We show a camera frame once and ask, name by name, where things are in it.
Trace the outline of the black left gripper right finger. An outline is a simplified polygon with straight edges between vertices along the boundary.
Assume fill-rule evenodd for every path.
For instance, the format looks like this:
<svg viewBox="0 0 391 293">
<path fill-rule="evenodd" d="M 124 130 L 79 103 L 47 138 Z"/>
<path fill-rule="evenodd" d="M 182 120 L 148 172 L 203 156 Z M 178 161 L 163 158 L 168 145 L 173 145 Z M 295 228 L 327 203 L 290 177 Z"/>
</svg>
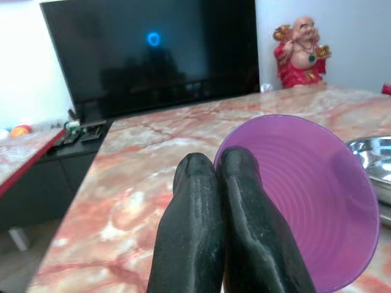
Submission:
<svg viewBox="0 0 391 293">
<path fill-rule="evenodd" d="M 227 225 L 225 292 L 315 292 L 291 229 L 266 194 L 255 156 L 225 149 L 217 165 Z"/>
</svg>

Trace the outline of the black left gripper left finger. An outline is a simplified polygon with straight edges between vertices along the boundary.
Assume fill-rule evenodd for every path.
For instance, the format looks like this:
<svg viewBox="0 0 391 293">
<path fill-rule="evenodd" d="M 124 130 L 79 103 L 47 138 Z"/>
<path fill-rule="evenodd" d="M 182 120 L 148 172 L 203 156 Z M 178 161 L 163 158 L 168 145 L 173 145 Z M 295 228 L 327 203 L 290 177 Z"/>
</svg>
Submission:
<svg viewBox="0 0 391 293">
<path fill-rule="evenodd" d="M 222 198 L 212 162 L 189 153 L 158 225 L 147 292 L 220 292 L 225 263 Z"/>
</svg>

